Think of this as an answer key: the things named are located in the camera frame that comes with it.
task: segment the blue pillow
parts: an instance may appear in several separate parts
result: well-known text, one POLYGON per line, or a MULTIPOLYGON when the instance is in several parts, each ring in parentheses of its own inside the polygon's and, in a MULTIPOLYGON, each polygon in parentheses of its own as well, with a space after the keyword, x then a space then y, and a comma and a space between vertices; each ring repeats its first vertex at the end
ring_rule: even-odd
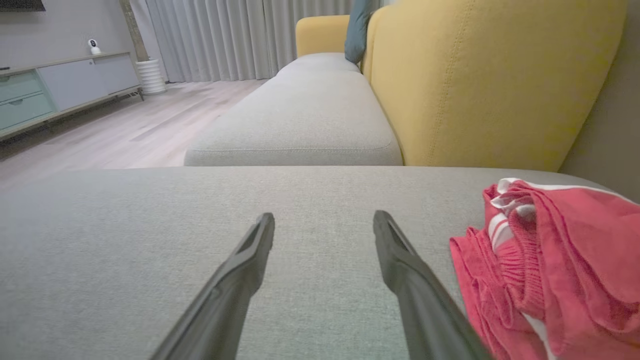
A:
POLYGON ((349 16, 347 41, 344 42, 344 57, 354 64, 362 60, 367 49, 367 25, 377 0, 356 0, 349 16))

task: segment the television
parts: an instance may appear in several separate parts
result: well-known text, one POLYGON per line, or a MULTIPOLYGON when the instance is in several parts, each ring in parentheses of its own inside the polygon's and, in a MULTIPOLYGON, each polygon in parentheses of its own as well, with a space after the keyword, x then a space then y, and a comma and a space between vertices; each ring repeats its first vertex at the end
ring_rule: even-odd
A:
POLYGON ((43 12, 42 0, 0 0, 0 12, 43 12))

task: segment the green drawer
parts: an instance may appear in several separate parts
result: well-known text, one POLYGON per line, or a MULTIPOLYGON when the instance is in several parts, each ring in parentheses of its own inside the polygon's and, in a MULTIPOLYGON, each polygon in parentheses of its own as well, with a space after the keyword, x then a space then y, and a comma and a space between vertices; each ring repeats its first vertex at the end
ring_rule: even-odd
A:
POLYGON ((0 105, 0 129, 53 112, 44 94, 24 97, 0 105))
POLYGON ((0 76, 0 102, 18 99, 40 91, 42 91, 40 83, 33 71, 0 76))

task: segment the gray curtain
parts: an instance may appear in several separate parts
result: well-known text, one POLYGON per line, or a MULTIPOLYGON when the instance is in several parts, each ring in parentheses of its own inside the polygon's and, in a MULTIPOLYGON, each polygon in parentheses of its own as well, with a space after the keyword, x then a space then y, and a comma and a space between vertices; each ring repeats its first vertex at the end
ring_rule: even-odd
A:
POLYGON ((171 82, 272 78, 296 58, 303 17, 343 15, 355 0, 147 0, 171 82))

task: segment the tree trunk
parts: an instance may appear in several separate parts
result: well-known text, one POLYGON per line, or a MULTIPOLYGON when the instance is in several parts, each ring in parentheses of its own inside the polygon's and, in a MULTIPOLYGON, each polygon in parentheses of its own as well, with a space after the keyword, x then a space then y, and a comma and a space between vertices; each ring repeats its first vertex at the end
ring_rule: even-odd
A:
POLYGON ((129 33, 131 34, 131 40, 133 40, 133 46, 136 48, 136 57, 138 58, 138 61, 149 61, 149 55, 147 54, 147 49, 145 49, 145 43, 142 42, 142 35, 140 35, 138 23, 133 15, 130 0, 120 0, 120 7, 122 7, 124 18, 127 21, 127 26, 129 27, 129 33))

